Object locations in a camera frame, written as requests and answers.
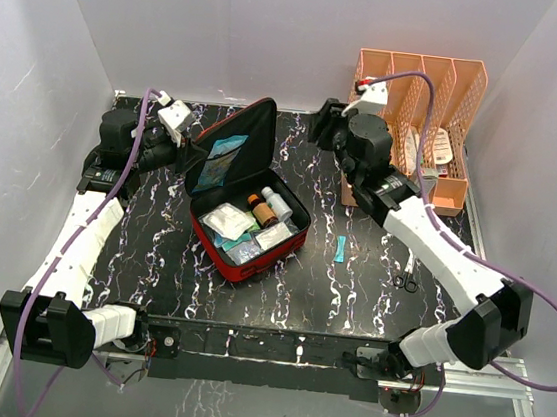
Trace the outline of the white gauze pad packet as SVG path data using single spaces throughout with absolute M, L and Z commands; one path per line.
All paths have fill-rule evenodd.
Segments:
M 236 241 L 256 224 L 254 217 L 226 202 L 203 214 L 200 221 L 221 237 L 232 241 Z

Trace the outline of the clear bag blue mask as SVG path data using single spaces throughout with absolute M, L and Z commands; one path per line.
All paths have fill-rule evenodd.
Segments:
M 226 254 L 235 265 L 242 266 L 260 256 L 261 252 L 262 249 L 258 243 L 246 241 L 232 247 Z

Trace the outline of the brown bottle orange cap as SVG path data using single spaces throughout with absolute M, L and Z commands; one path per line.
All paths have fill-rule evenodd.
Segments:
M 272 211 L 272 208 L 270 208 L 265 199 L 259 195 L 251 194 L 247 198 L 247 203 L 261 228 L 269 228 L 278 222 L 278 218 Z

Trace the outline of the black handled metal scissors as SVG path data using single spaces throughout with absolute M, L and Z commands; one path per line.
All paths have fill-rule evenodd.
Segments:
M 393 278 L 394 287 L 405 290 L 407 293 L 415 293 L 419 285 L 416 283 L 413 276 L 415 256 L 412 250 L 408 251 L 408 260 L 401 273 Z

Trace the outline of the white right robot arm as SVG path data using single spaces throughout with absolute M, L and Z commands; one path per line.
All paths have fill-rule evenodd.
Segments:
M 533 292 L 477 263 L 435 216 L 419 187 L 391 164 L 393 139 L 381 117 L 326 99 L 312 116 L 309 141 L 334 153 L 359 208 L 408 247 L 459 313 L 408 331 L 369 366 L 401 381 L 436 363 L 459 361 L 480 370 L 526 336 Z

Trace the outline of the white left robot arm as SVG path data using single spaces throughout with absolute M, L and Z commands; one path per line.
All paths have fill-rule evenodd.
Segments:
M 62 231 L 20 291 L 7 291 L 0 315 L 15 361 L 78 369 L 95 349 L 117 341 L 142 350 L 151 333 L 136 307 L 108 304 L 85 311 L 84 289 L 107 238 L 125 215 L 142 174 L 186 172 L 207 157 L 188 136 L 193 112 L 162 91 L 148 90 L 140 110 L 105 112 L 99 143 L 83 162 Z

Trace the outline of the clear bag blue bandage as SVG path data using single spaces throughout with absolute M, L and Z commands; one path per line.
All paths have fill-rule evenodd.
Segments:
M 251 241 L 253 241 L 253 237 L 250 233 L 244 233 L 240 235 L 236 240 L 224 238 L 224 236 L 215 233 L 213 244 L 216 248 L 221 248 L 223 251 L 228 252 L 239 244 Z

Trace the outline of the white plastic bottle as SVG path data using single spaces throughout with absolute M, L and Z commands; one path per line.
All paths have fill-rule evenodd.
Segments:
M 272 209 L 272 212 L 276 215 L 279 222 L 285 222 L 291 218 L 293 214 L 292 208 L 279 193 L 274 192 L 270 186 L 262 188 L 261 193 L 268 207 Z

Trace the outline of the blue cotton swab packet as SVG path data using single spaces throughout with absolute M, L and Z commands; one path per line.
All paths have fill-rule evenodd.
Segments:
M 222 186 L 226 173 L 247 139 L 247 135 L 233 135 L 226 139 L 217 140 L 204 162 L 193 192 L 202 192 L 216 186 Z

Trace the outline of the red black medicine case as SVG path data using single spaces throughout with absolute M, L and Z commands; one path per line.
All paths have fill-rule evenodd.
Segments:
M 191 197 L 189 213 L 193 231 L 218 271 L 230 282 L 241 282 L 265 272 L 277 261 L 296 252 L 306 242 L 311 215 L 289 186 L 270 167 L 276 145 L 276 129 L 277 106 L 274 99 L 266 97 L 212 124 L 203 130 L 194 142 L 202 149 L 210 151 L 216 141 L 226 137 L 238 135 L 247 138 L 241 145 L 239 156 L 229 165 L 222 184 L 215 184 L 202 191 L 196 188 L 204 169 L 202 163 L 189 169 L 185 177 L 185 189 Z M 297 232 L 255 259 L 243 265 L 234 264 L 219 248 L 214 247 L 213 237 L 205 231 L 199 218 L 224 202 L 245 206 L 249 195 L 261 191 L 264 187 L 270 187 L 279 193 L 294 211 L 291 220 L 297 227 Z

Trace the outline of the clear bag white gauze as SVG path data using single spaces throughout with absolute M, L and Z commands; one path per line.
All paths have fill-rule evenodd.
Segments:
M 262 250 L 268 251 L 283 241 L 288 240 L 291 236 L 293 236 L 293 233 L 286 223 L 279 222 L 270 228 L 258 232 L 255 235 L 255 239 Z

